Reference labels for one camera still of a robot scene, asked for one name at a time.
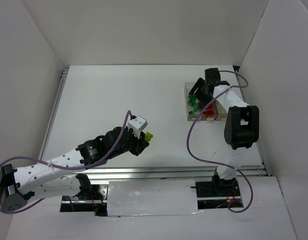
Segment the lime long lego brick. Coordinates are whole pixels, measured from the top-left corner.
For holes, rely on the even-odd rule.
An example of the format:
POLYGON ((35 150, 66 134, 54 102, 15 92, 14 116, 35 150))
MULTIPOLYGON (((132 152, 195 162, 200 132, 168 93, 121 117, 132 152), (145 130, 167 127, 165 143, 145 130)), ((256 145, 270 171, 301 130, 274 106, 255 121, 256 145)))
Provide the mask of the lime long lego brick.
POLYGON ((144 139, 145 139, 146 142, 150 142, 153 137, 154 137, 154 135, 152 133, 146 132, 145 136, 144 136, 144 139))

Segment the green small lego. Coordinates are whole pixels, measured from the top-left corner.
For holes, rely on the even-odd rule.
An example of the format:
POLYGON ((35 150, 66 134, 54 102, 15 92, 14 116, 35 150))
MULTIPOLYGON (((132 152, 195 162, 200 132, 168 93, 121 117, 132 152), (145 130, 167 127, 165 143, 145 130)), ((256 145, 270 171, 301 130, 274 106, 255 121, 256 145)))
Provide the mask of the green small lego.
POLYGON ((196 103, 196 101, 194 100, 188 100, 187 102, 190 106, 193 106, 196 103))

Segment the green curved lego brick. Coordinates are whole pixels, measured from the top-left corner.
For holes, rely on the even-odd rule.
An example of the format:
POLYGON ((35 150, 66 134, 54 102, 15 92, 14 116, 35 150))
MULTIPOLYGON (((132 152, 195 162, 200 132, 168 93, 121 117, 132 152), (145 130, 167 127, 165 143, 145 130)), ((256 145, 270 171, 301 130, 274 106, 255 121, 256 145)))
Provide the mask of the green curved lego brick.
POLYGON ((195 104, 192 106, 192 111, 195 113, 198 109, 199 109, 199 104, 198 104, 198 103, 195 103, 195 104))

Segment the red long lego brick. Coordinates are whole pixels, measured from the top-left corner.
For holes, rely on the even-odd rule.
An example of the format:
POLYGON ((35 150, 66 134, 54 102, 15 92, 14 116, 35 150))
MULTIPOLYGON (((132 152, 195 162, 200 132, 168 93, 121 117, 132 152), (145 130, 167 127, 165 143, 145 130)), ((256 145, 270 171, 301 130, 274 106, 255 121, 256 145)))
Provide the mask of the red long lego brick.
POLYGON ((207 108, 206 111, 213 111, 213 104, 210 104, 207 108))

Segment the green square lego brick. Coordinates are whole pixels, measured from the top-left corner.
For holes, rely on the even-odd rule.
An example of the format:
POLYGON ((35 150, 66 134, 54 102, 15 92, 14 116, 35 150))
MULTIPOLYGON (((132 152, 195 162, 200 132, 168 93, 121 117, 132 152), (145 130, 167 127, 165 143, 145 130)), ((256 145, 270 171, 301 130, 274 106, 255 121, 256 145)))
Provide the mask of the green square lego brick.
POLYGON ((188 99, 191 101, 196 101, 197 97, 194 94, 189 94, 188 99))

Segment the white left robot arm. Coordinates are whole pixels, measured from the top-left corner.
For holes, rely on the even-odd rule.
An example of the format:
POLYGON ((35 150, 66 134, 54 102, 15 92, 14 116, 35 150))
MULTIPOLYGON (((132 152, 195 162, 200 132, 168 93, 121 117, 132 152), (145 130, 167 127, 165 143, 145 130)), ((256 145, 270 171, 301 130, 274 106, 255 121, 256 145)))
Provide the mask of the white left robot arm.
POLYGON ((152 138, 149 132, 116 127, 48 161, 33 159, 33 165, 16 168, 8 159, 0 164, 0 212, 21 213, 29 209, 29 202, 37 204, 57 195, 84 199, 93 188, 83 171, 126 152, 139 156, 152 138))

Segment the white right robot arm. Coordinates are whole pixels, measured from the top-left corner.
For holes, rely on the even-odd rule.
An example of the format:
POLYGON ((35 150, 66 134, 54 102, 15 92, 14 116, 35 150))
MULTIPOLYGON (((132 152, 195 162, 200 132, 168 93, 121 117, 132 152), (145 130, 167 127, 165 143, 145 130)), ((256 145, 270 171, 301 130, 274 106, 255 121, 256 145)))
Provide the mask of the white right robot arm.
POLYGON ((206 105, 194 119, 186 139, 186 147, 189 148, 190 136, 196 122, 209 106, 216 101, 219 102, 227 113, 224 140, 228 144, 228 153, 224 163, 208 161, 218 165, 211 180, 215 191, 230 190, 235 186, 243 155, 259 139, 259 108, 247 104, 233 91, 233 88, 240 88, 239 85, 230 85, 227 81, 221 80, 222 72, 235 74, 247 81, 234 71, 206 69, 205 78, 199 78, 189 93, 189 96, 194 95, 206 105))

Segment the clear left container bin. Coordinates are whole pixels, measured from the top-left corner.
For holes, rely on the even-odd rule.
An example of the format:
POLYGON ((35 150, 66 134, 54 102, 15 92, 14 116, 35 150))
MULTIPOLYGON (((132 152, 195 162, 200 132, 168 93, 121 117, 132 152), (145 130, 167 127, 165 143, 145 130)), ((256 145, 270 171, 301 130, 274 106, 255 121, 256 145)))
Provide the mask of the clear left container bin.
POLYGON ((188 121, 194 121, 200 113, 199 101, 194 95, 190 95, 194 82, 186 82, 184 85, 185 113, 188 121))

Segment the clear middle container bin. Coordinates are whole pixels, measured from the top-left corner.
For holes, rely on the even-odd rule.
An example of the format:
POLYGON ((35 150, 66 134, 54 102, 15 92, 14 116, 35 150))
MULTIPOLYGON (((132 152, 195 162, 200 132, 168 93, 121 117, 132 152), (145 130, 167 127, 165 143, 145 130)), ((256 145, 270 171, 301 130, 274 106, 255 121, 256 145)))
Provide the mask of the clear middle container bin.
POLYGON ((214 121, 218 116, 216 103, 213 102, 202 114, 202 121, 214 121))

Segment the white foil cover sheet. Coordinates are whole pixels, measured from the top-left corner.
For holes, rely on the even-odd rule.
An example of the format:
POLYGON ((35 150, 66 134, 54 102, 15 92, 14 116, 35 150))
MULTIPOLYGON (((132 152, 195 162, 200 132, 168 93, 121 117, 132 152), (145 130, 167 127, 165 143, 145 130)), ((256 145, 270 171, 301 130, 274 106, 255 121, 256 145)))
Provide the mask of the white foil cover sheet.
POLYGON ((107 214, 111 217, 182 216, 199 212, 194 180, 111 181, 107 214))

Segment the aluminium table edge rail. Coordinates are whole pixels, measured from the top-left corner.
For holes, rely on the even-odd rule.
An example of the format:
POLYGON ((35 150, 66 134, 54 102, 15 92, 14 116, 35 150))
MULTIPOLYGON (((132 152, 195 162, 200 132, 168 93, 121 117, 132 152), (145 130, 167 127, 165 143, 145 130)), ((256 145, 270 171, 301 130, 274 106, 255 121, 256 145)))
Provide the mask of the aluminium table edge rail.
POLYGON ((158 167, 158 168, 94 168, 85 170, 94 182, 114 180, 167 180, 167 179, 201 179, 214 175, 215 166, 199 167, 158 167))

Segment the left aluminium side rail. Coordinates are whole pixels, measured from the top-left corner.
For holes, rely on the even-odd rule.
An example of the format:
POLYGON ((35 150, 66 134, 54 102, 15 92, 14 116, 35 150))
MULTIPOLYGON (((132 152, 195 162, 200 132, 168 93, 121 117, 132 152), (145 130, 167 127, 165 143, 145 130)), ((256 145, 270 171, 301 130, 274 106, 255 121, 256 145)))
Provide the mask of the left aluminium side rail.
POLYGON ((53 102, 52 110, 51 110, 51 113, 50 113, 50 116, 49 116, 46 131, 45 131, 45 134, 44 134, 43 142, 42 142, 40 152, 39 152, 39 155, 38 155, 39 160, 43 159, 47 145, 49 143, 49 138, 50 138, 51 131, 52 131, 52 128, 53 128, 53 124, 54 124, 54 121, 55 121, 55 117, 56 117, 56 114, 57 114, 57 110, 58 110, 58 106, 59 106, 59 103, 60 103, 60 100, 61 100, 63 89, 64 89, 64 86, 65 86, 65 83, 66 83, 68 72, 69 72, 68 68, 64 69, 61 73, 61 76, 60 76, 56 96, 55 96, 55 99, 54 99, 54 102, 53 102))

